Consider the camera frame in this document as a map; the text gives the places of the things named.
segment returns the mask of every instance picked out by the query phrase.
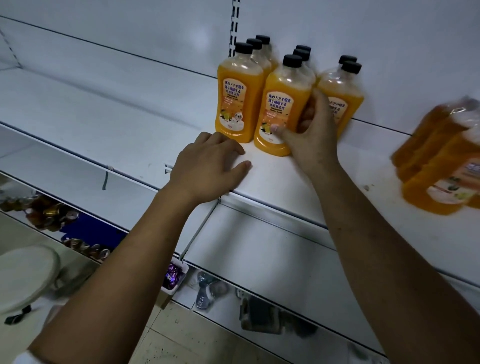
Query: person's left hand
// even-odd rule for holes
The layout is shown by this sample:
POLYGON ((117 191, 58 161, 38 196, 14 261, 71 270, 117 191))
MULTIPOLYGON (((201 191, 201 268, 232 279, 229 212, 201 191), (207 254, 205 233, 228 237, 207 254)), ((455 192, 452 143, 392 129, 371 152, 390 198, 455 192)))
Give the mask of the person's left hand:
POLYGON ((238 142, 222 133, 200 133, 194 143, 180 152, 167 186, 195 205, 219 198, 237 187, 252 165, 246 160, 225 170, 232 152, 245 154, 238 142))

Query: black cap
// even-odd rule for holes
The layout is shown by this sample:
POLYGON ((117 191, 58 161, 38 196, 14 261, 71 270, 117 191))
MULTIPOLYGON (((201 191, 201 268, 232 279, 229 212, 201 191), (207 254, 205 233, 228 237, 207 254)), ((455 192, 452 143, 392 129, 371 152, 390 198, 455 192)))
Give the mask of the black cap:
POLYGON ((255 38, 248 38, 247 43, 253 46, 253 49, 262 49, 262 41, 255 38))
POLYGON ((342 64, 342 70, 346 72, 354 73, 354 74, 358 74, 358 72, 360 72, 360 68, 361 68, 360 63, 356 63, 352 61, 345 61, 342 64))
POLYGON ((302 44, 297 44, 295 48, 306 50, 309 53, 312 51, 312 48, 310 48, 309 46, 304 46, 302 44))
POLYGON ((356 62, 357 59, 358 59, 357 57, 349 56, 348 54, 342 54, 340 56, 340 59, 338 60, 338 63, 343 64, 343 62, 345 62, 345 61, 356 62))
POLYGON ((295 48, 293 50, 293 54, 295 54, 296 56, 300 56, 302 58, 302 60, 305 61, 305 62, 310 59, 310 52, 308 52, 304 49, 295 48))
POLYGON ((287 67, 299 68, 301 67, 302 59, 300 56, 294 54, 287 54, 283 56, 282 64, 287 67))
POLYGON ((269 36, 263 36, 261 34, 257 34, 255 38, 261 40, 263 44, 270 44, 269 36))
POLYGON ((237 42, 235 43, 235 52, 243 54, 252 54, 253 46, 248 43, 237 42))

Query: person's left arm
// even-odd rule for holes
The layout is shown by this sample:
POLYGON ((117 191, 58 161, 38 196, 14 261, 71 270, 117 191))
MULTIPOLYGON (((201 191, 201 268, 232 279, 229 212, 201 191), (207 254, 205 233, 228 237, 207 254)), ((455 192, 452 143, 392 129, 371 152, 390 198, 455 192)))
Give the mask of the person's left arm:
POLYGON ((44 363, 127 363, 155 300, 177 240, 193 209, 234 189, 245 161, 225 171, 237 142, 201 133, 178 156, 170 182, 132 231, 32 342, 44 363))

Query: white plastic basket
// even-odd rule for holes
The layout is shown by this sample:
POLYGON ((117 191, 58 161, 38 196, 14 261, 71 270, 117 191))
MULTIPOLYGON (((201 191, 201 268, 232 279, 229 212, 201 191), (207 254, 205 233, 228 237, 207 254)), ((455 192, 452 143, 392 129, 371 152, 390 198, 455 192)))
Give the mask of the white plastic basket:
POLYGON ((171 290, 167 290, 165 287, 162 286, 161 290, 163 292, 165 292, 166 294, 168 294, 169 296, 173 296, 175 294, 175 292, 177 291, 178 287, 181 285, 181 283, 183 282, 183 280, 185 279, 186 275, 187 275, 187 272, 188 272, 188 264, 186 263, 183 263, 181 261, 179 261, 177 258, 175 257, 172 257, 171 259, 171 263, 173 263, 174 265, 176 265, 177 267, 180 267, 181 271, 182 271, 182 276, 180 277, 177 285, 175 287, 173 287, 171 290))

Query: forearm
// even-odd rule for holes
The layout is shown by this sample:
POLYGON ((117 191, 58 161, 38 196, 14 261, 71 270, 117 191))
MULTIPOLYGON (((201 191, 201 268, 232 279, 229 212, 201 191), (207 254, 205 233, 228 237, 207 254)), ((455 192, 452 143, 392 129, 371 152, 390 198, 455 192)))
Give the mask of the forearm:
POLYGON ((45 362, 126 363, 193 210, 161 190, 132 231, 30 346, 45 362))
POLYGON ((311 179, 349 284, 390 359, 450 363, 478 355, 476 312, 385 221, 341 166, 319 167, 311 179))

